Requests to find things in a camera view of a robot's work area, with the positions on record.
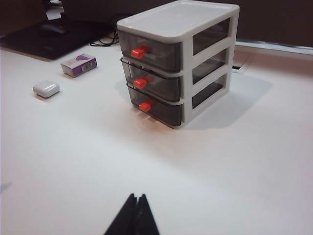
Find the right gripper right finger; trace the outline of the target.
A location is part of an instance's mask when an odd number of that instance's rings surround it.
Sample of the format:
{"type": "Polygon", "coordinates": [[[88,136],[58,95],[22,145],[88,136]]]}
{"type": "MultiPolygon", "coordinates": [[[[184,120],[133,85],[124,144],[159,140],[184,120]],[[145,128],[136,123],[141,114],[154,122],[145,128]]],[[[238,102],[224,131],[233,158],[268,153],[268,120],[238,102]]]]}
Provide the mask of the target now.
{"type": "Polygon", "coordinates": [[[143,194],[136,209],[136,234],[137,235],[158,235],[159,231],[150,209],[147,197],[143,194]]]}

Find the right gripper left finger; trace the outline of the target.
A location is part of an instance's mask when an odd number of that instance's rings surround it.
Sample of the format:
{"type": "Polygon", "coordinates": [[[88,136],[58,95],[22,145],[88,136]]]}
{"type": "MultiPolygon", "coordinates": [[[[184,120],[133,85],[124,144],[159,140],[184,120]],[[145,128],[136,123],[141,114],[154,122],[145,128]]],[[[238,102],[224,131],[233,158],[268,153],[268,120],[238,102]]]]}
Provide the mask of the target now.
{"type": "Polygon", "coordinates": [[[105,231],[105,235],[130,235],[137,198],[132,193],[129,195],[120,211],[105,231]]]}

